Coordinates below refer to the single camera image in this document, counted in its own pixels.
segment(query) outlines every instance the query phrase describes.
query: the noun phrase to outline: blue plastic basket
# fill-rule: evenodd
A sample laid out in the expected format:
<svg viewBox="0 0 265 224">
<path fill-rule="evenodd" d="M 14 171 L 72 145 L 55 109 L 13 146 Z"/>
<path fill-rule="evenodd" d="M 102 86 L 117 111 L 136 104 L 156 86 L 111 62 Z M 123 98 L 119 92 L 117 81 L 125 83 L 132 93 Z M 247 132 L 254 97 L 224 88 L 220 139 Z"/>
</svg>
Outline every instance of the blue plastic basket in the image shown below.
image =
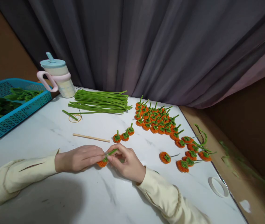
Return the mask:
<svg viewBox="0 0 265 224">
<path fill-rule="evenodd" d="M 23 104 L 0 118 L 0 137 L 5 135 L 12 128 L 17 126 L 20 122 L 51 100 L 51 94 L 45 89 L 43 84 L 19 78 L 11 78 L 0 81 L 0 97 L 11 94 L 10 89 L 12 87 L 20 87 L 25 90 L 43 90 L 44 92 L 28 102 L 15 101 Z"/>
</svg>

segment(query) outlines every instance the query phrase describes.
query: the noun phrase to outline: wooden stick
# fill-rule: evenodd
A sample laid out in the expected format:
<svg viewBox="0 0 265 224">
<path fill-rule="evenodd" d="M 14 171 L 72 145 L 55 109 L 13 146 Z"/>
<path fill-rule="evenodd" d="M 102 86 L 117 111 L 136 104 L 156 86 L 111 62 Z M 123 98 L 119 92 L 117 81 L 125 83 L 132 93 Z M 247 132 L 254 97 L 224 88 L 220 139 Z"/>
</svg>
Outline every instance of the wooden stick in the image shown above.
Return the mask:
<svg viewBox="0 0 265 224">
<path fill-rule="evenodd" d="M 91 137 L 91 136 L 86 136 L 86 135 L 79 135 L 79 134 L 74 134 L 74 136 L 78 136 L 78 137 L 83 137 L 83 138 L 89 138 L 89 139 L 94 139 L 94 140 L 98 140 L 98 141 L 102 141 L 102 142 L 111 142 L 110 140 L 105 140 L 102 138 L 95 138 L 95 137 Z"/>
</svg>

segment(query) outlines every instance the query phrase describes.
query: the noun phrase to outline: water bottle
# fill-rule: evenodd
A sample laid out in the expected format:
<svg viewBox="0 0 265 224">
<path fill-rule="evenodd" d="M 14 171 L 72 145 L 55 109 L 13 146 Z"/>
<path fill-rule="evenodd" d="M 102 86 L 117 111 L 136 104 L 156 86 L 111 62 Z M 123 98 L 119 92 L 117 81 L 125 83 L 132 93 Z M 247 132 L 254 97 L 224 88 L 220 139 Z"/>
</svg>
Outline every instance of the water bottle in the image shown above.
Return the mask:
<svg viewBox="0 0 265 224">
<path fill-rule="evenodd" d="M 65 98 L 70 98 L 75 95 L 75 88 L 71 80 L 71 75 L 66 66 L 66 62 L 59 59 L 54 59 L 51 53 L 46 52 L 47 60 L 40 61 L 41 67 L 45 71 L 37 72 L 37 77 L 50 92 L 60 91 Z M 51 89 L 44 80 L 43 75 L 46 75 L 51 82 L 53 88 Z"/>
</svg>

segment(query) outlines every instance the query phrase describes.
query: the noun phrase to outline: cream long-sleeve shirt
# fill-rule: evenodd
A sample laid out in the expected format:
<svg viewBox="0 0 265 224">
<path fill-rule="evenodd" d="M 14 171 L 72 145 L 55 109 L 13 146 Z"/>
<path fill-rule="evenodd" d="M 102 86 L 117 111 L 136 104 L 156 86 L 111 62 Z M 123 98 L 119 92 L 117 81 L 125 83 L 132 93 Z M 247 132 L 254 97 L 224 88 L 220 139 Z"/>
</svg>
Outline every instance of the cream long-sleeve shirt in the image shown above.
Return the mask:
<svg viewBox="0 0 265 224">
<path fill-rule="evenodd" d="M 58 150 L 44 158 L 15 160 L 0 167 L 0 205 L 31 183 L 56 174 L 54 158 L 57 153 Z M 176 186 L 149 168 L 146 168 L 145 178 L 137 187 L 169 223 L 211 223 L 207 215 L 182 197 Z"/>
</svg>

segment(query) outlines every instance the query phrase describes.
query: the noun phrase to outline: marble tabletop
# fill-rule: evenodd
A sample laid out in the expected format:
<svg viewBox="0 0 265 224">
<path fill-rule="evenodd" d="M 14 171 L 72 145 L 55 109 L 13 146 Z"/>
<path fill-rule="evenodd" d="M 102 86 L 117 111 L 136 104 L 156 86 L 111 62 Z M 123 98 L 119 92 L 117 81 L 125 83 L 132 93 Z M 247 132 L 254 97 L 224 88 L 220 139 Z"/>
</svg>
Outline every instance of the marble tabletop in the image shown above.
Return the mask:
<svg viewBox="0 0 265 224">
<path fill-rule="evenodd" d="M 201 162 L 181 173 L 176 160 L 184 156 L 187 148 L 178 148 L 168 135 L 153 134 L 135 125 L 137 98 L 129 97 L 128 104 L 134 107 L 123 115 L 83 114 L 77 123 L 69 121 L 62 112 L 77 112 L 68 107 L 61 95 L 18 125 L 0 139 L 0 166 L 21 158 L 43 157 L 60 148 L 66 152 L 81 145 L 97 145 L 106 151 L 113 143 L 112 136 L 123 133 L 133 122 L 135 134 L 123 144 L 133 148 L 143 165 L 157 171 L 176 185 L 215 224 L 246 223 L 237 205 L 229 195 L 220 198 L 210 188 L 209 177 L 218 177 L 211 162 Z M 170 105 L 158 103 L 158 107 Z M 178 106 L 173 106 L 170 116 L 176 116 L 176 124 L 184 129 L 183 136 L 195 136 Z M 73 133 L 110 139 L 111 142 L 73 136 Z M 165 165 L 159 153 L 181 153 Z M 131 181 L 109 165 L 97 165 L 81 173 L 60 173 L 34 183 L 22 190 L 14 199 L 0 206 L 0 223 L 167 223 L 159 210 L 153 207 Z"/>
</svg>

